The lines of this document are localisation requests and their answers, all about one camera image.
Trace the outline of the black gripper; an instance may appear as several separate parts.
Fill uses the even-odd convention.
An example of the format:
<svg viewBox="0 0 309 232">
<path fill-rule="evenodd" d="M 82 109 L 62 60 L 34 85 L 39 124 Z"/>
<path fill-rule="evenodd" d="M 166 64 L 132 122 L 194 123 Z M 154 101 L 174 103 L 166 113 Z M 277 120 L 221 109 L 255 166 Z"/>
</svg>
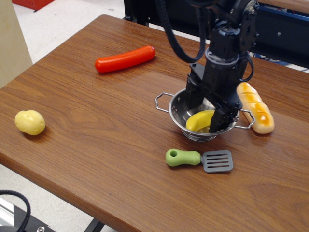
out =
<svg viewBox="0 0 309 232">
<path fill-rule="evenodd" d="M 188 109 L 200 106 L 204 99 L 215 107 L 210 133 L 225 130 L 237 119 L 241 103 L 236 94 L 243 75 L 240 67 L 243 56 L 236 54 L 225 59 L 209 49 L 205 52 L 206 64 L 191 63 L 186 83 Z"/>
</svg>

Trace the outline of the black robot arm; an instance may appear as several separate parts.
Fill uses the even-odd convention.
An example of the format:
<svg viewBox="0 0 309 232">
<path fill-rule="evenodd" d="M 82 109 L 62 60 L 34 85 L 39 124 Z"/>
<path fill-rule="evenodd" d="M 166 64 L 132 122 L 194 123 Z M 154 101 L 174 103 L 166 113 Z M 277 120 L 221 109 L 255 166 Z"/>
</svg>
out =
<svg viewBox="0 0 309 232">
<path fill-rule="evenodd" d="M 224 130 L 236 121 L 242 103 L 237 95 L 247 65 L 253 65 L 248 50 L 255 46 L 257 2 L 219 0 L 210 7 L 210 45 L 206 64 L 191 64 L 186 84 L 186 105 L 200 106 L 207 99 L 214 107 L 210 133 Z"/>
</svg>

